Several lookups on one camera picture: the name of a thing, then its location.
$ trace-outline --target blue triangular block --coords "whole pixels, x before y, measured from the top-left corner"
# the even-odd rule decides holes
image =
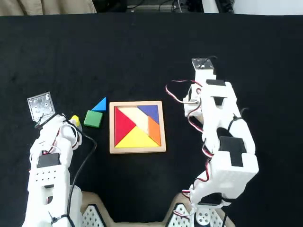
[[[106,111],[106,97],[102,99],[94,108],[91,109],[96,112],[104,112]]]

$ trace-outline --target yellow triangle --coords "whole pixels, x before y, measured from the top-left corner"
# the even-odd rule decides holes
[[[158,147],[159,145],[146,135],[138,126],[135,126],[115,148],[144,148]]]

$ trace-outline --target green cube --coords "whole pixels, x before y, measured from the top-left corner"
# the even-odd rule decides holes
[[[84,120],[84,125],[94,128],[99,128],[102,120],[102,116],[103,114],[100,112],[88,110]]]

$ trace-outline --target black tablecloth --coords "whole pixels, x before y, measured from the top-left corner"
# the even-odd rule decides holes
[[[56,111],[109,101],[162,100],[167,152],[110,155],[108,113],[77,185],[97,193],[114,221],[161,221],[204,171],[200,134],[165,93],[193,79],[193,57],[217,55],[256,143],[259,173],[225,210],[237,226],[290,225],[302,201],[303,17],[103,14],[0,18],[1,226],[19,226],[27,205],[34,129],[26,98],[50,91]],[[189,84],[171,88],[184,97]],[[73,177],[91,144],[74,152]]]

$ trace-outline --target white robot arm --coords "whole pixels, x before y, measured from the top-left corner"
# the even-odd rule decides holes
[[[82,192],[74,186],[69,217],[68,199],[71,190],[70,173],[73,151],[82,143],[78,117],[66,122],[63,114],[54,115],[40,130],[40,137],[30,149],[31,170],[28,181],[28,201],[23,227],[81,226]]]
[[[215,209],[229,205],[243,193],[258,172],[258,161],[255,143],[238,110],[232,85],[216,79],[210,58],[192,59],[192,63],[196,71],[194,84],[183,102],[178,101],[184,104],[191,125],[202,133],[202,151],[209,159],[206,170],[182,192],[195,210]],[[198,119],[203,128],[192,123],[190,116]],[[230,136],[218,136],[218,128],[226,129]]]

